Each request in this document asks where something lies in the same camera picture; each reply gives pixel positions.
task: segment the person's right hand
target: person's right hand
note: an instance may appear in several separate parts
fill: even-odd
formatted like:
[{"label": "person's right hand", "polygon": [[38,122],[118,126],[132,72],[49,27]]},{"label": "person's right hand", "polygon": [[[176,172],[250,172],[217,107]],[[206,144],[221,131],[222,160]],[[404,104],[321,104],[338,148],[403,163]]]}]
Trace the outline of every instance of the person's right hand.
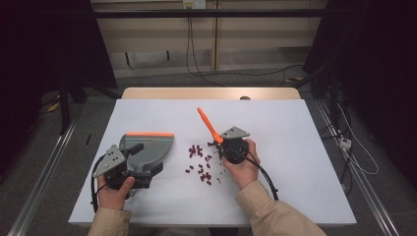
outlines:
[{"label": "person's right hand", "polygon": [[[261,161],[258,159],[255,143],[249,139],[245,140],[245,142],[248,143],[249,147],[247,157],[261,164]],[[244,160],[240,164],[232,164],[226,158],[223,158],[223,165],[230,171],[233,180],[241,190],[258,179],[258,167],[248,160]]]}]

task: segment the white table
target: white table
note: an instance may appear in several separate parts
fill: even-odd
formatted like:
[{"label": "white table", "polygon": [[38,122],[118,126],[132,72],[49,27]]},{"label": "white table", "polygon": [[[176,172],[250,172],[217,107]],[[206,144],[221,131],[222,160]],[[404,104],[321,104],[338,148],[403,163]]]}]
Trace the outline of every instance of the white table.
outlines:
[{"label": "white table", "polygon": [[[129,131],[170,132],[175,138],[164,157],[164,170],[147,190],[126,202],[132,223],[151,226],[249,226],[245,213],[234,201],[238,188],[220,165],[212,137],[197,112],[200,106],[220,133],[237,126],[251,133],[257,143],[261,165],[278,195],[320,225],[356,223],[338,183],[322,141],[304,100],[230,99],[121,99],[118,100],[94,162]],[[189,157],[191,145],[200,145],[210,161],[212,185],[201,182],[197,168],[203,158]],[[69,219],[90,224],[89,178]],[[268,189],[264,176],[259,179]]]}]

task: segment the hand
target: hand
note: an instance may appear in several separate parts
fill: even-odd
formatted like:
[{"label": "hand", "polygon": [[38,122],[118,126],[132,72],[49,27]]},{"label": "hand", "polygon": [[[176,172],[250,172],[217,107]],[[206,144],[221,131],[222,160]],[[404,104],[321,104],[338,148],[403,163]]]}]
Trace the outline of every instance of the hand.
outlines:
[{"label": "hand", "polygon": [[[248,143],[249,147],[247,157],[260,164],[261,161],[258,159],[255,143],[249,139],[245,140],[245,142]],[[234,181],[241,190],[258,179],[258,167],[246,159],[240,164],[232,164],[226,158],[223,158],[223,165],[230,171]]]},{"label": "hand", "polygon": [[125,206],[126,195],[132,189],[134,184],[135,178],[131,176],[125,180],[119,190],[114,190],[107,185],[103,175],[98,176],[98,188],[104,186],[100,191],[98,191],[98,202],[100,207],[119,210],[123,209]]}]

